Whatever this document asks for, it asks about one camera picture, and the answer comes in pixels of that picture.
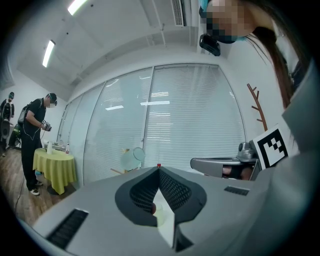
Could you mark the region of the ceiling air vent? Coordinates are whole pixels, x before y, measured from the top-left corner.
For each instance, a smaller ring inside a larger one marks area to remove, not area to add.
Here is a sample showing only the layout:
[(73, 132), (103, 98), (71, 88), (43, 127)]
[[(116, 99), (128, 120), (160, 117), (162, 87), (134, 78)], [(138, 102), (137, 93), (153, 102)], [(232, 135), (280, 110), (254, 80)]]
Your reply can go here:
[(183, 0), (171, 0), (174, 24), (178, 27), (186, 27), (185, 9)]

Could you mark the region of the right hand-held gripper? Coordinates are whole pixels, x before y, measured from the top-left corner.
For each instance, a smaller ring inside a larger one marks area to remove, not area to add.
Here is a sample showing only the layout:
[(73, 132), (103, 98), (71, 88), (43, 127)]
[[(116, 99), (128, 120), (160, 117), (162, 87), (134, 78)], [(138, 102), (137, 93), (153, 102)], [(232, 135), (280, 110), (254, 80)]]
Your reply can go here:
[(205, 175), (222, 178), (225, 166), (241, 165), (252, 168), (249, 180), (255, 180), (260, 171), (275, 167), (287, 156), (282, 131), (275, 125), (249, 142), (240, 143), (236, 157), (192, 158), (190, 167)]

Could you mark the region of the pale green cup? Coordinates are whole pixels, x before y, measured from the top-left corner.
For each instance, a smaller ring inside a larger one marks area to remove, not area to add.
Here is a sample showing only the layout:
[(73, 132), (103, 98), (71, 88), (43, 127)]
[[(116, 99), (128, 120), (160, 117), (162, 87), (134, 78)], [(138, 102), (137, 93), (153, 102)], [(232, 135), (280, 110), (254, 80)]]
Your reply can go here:
[(156, 217), (157, 220), (157, 227), (161, 227), (166, 222), (166, 209), (163, 207), (162, 204), (156, 203), (155, 204), (155, 211), (153, 213), (153, 216)]

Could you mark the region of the glass partition with white blinds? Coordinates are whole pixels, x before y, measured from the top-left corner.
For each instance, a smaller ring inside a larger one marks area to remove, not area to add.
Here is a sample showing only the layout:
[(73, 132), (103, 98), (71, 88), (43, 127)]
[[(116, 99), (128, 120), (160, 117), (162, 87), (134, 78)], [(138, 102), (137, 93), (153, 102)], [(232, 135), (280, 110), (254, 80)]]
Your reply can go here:
[(75, 188), (123, 172), (126, 149), (142, 168), (191, 171), (192, 158), (234, 157), (246, 139), (241, 112), (216, 65), (155, 66), (103, 81), (65, 109), (58, 139), (75, 159)]

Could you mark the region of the reddish-brown coat rack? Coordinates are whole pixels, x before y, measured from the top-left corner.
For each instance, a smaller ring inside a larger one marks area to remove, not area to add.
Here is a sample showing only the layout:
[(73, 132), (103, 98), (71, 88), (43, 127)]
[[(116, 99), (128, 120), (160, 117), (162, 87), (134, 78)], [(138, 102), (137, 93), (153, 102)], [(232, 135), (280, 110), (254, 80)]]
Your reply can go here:
[(266, 132), (268, 130), (268, 126), (267, 126), (264, 112), (263, 112), (261, 104), (259, 102), (260, 91), (257, 90), (257, 87), (251, 87), (251, 85), (249, 83), (247, 84), (247, 88), (248, 88), (251, 96), (253, 97), (253, 101), (255, 103), (255, 105), (252, 105), (251, 108), (258, 111), (258, 113), (259, 113), (259, 118), (257, 118), (256, 120), (258, 122), (262, 123), (263, 129)]

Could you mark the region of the teal textured cup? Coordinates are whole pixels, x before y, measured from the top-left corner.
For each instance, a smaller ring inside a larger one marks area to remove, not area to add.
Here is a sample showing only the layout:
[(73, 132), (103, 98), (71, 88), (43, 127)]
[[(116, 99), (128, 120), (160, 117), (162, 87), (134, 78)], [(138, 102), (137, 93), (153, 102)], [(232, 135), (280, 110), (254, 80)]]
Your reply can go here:
[(129, 149), (120, 158), (120, 166), (125, 171), (131, 171), (138, 168), (144, 161), (146, 154), (140, 147)]

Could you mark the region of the round table with green cloth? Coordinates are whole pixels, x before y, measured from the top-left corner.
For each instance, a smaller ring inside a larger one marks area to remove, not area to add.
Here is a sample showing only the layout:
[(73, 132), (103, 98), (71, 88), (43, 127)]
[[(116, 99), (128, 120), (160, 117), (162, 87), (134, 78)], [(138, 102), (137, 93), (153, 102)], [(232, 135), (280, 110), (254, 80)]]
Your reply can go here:
[(48, 154), (44, 148), (36, 149), (33, 169), (43, 173), (58, 195), (65, 193), (65, 187), (69, 183), (77, 181), (74, 156), (63, 151), (53, 149)]

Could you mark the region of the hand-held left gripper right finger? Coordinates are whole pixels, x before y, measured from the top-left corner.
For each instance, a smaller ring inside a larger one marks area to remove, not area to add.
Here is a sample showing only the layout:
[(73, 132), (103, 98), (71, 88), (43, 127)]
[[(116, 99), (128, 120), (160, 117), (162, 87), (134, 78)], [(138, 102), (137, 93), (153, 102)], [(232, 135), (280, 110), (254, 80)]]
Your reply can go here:
[(163, 252), (243, 252), (265, 203), (272, 169), (256, 180), (225, 179), (173, 167), (159, 168), (159, 199), (166, 221), (158, 228)]

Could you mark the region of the long ceiling light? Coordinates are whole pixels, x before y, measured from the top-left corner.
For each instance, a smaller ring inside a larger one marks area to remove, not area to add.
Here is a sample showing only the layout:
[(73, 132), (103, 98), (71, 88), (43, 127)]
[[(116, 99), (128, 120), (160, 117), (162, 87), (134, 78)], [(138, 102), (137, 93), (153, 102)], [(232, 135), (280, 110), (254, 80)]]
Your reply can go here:
[(52, 54), (52, 51), (55, 47), (56, 43), (53, 40), (50, 40), (47, 44), (47, 47), (45, 49), (42, 65), (46, 68), (48, 66), (48, 62), (50, 59), (50, 56)]
[(67, 8), (70, 15), (74, 15), (88, 0), (73, 0)]

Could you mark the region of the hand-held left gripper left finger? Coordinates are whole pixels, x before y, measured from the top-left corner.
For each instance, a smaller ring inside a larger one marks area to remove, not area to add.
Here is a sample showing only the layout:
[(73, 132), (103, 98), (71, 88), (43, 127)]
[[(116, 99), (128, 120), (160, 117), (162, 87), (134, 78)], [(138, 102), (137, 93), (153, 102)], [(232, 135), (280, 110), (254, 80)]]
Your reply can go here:
[(118, 188), (147, 171), (134, 170), (83, 186), (41, 215), (33, 229), (47, 238), (72, 210), (78, 209), (88, 215), (67, 250), (170, 250), (158, 228), (132, 223), (116, 205)]

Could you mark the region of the wooden cup rack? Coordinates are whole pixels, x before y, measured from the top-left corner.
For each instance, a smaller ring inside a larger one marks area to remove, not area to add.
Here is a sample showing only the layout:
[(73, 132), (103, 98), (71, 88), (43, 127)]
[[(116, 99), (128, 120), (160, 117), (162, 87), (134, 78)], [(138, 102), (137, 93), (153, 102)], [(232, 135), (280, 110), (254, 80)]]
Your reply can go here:
[(110, 170), (121, 175), (138, 169), (140, 164), (141, 161), (134, 156), (133, 150), (123, 149), (122, 156), (120, 157), (120, 167), (123, 170), (116, 170), (114, 168), (111, 168)]

